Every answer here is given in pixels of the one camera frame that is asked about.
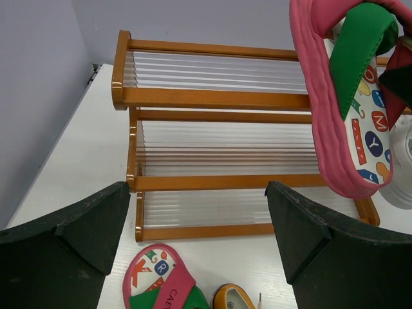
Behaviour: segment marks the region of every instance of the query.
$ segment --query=pink strap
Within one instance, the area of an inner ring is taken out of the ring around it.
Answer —
[[[310,16],[310,18],[314,30],[321,37],[324,37],[345,17],[348,10],[362,2],[363,0],[313,0],[311,7],[312,16]]]
[[[181,309],[196,281],[183,263],[177,264],[162,285],[153,309]]]

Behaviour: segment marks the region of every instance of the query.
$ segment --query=sandal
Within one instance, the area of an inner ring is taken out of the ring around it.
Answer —
[[[177,252],[164,244],[140,251],[123,281],[126,309],[209,309]]]
[[[402,115],[391,130],[393,180],[379,192],[390,204],[412,209],[412,116]]]
[[[391,14],[409,22],[407,33],[412,11],[398,0],[374,2],[290,1],[319,170],[332,190],[354,199],[368,198],[391,181],[389,130],[406,107],[378,83],[376,56],[396,45],[387,70],[412,63]]]

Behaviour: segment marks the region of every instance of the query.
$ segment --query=yellow shoe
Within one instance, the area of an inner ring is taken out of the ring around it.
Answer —
[[[214,293],[212,309],[255,309],[249,296],[238,285],[222,285]]]

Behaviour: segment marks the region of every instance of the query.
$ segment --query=gray wall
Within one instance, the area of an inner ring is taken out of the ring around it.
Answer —
[[[293,49],[288,0],[72,0],[93,62],[134,39]]]
[[[91,62],[70,0],[1,0],[0,41],[1,230],[76,108]]]

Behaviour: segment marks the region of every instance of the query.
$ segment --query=white surface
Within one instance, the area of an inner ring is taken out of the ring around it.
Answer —
[[[125,179],[127,113],[111,103],[112,66],[104,65],[86,93],[44,169],[10,226],[38,218]],[[149,243],[134,240],[136,196],[132,194],[115,264],[106,278],[98,308],[123,308],[122,280],[135,255]],[[412,232],[412,212],[396,209],[377,197],[382,226]],[[242,286],[265,308],[296,308],[286,284],[274,236],[168,241],[208,299],[223,283]]]

